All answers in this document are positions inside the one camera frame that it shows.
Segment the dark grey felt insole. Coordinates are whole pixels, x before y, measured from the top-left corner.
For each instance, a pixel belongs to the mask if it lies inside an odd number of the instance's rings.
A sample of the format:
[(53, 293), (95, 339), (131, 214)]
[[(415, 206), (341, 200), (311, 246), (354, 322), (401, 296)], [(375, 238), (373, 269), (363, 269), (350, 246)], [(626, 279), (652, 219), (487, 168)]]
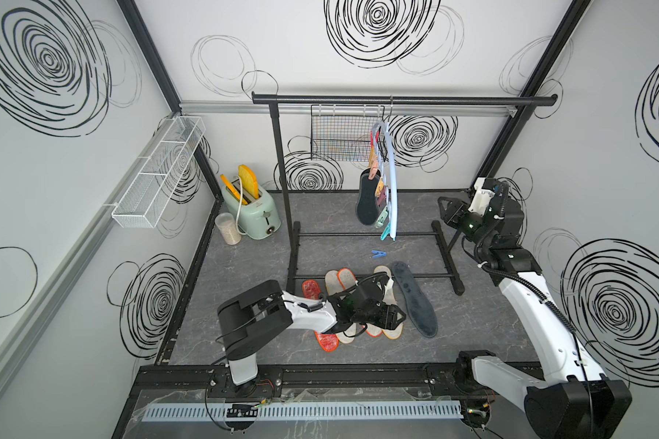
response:
[(439, 331), (435, 309), (417, 283), (409, 266), (404, 262), (395, 262), (392, 273), (403, 292), (407, 313), (413, 325), (423, 337), (435, 338)]

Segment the white insole yellow trim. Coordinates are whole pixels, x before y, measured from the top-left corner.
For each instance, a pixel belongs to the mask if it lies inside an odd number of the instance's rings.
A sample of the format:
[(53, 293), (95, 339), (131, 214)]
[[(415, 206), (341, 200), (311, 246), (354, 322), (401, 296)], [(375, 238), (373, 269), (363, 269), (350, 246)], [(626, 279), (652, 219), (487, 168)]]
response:
[[(384, 302), (386, 302), (388, 305), (396, 305), (397, 301), (395, 300), (395, 293), (394, 293), (395, 281), (393, 280), (393, 274), (391, 270), (385, 265), (379, 265), (375, 268), (375, 270), (373, 270), (373, 272), (375, 274), (385, 273), (388, 275), (389, 277), (388, 284), (386, 290), (384, 290)], [(404, 330), (404, 324), (400, 323), (396, 329), (392, 329), (392, 330), (383, 329), (383, 333), (387, 338), (391, 340), (398, 340), (402, 336), (403, 330)]]

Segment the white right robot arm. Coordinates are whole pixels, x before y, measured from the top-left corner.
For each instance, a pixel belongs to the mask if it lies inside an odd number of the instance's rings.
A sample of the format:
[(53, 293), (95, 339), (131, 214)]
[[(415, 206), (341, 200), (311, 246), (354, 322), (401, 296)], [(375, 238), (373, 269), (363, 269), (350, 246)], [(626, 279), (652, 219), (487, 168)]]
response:
[(609, 378), (559, 310), (543, 272), (520, 243), (524, 214), (507, 195), (472, 203), (441, 197), (446, 225), (473, 243), (473, 258), (508, 300), (535, 349), (542, 378), (517, 369), (488, 350), (459, 353), (457, 384), (490, 389), (519, 408), (540, 438), (610, 438), (632, 404), (621, 380)]

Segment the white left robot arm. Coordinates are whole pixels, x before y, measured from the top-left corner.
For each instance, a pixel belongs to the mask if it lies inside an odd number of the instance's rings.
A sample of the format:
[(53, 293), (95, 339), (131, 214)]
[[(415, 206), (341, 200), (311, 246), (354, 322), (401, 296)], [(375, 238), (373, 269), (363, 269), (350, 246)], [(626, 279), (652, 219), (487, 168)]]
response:
[(283, 290), (276, 280), (256, 285), (220, 305), (217, 316), (225, 360), (236, 386), (256, 380), (256, 353), (286, 330), (309, 330), (335, 335), (358, 324), (396, 330), (406, 312), (386, 302), (393, 285), (384, 273), (371, 274), (337, 293), (317, 299)]

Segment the red insole orange trim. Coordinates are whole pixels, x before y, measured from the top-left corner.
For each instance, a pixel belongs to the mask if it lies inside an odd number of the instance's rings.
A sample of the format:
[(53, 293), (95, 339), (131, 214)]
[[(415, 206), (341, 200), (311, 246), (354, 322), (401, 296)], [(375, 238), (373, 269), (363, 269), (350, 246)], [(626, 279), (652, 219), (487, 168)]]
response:
[[(304, 281), (301, 286), (301, 290), (303, 296), (307, 299), (320, 299), (320, 285), (315, 280)], [(333, 352), (338, 349), (340, 342), (336, 335), (324, 333), (324, 331), (328, 328), (327, 322), (327, 318), (322, 318), (319, 323), (313, 323), (312, 327), (315, 330), (315, 338), (318, 341), (321, 349), (325, 352)]]

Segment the light blue arc hanger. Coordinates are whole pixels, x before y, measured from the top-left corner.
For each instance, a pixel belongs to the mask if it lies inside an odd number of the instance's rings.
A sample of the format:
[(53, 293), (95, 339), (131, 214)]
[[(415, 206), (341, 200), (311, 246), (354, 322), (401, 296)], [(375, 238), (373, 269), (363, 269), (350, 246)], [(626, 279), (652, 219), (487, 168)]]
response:
[(396, 178), (396, 165), (395, 165), (395, 148), (393, 137), (391, 135), (389, 124), (383, 121), (376, 122), (373, 125), (373, 132), (381, 132), (384, 136), (386, 143), (386, 153), (388, 160), (388, 177), (384, 178), (387, 184), (387, 206), (389, 208), (389, 218), (386, 223), (392, 224), (391, 235), (389, 236), (393, 241), (397, 236), (397, 223), (398, 223), (398, 194), (397, 194), (397, 178)]

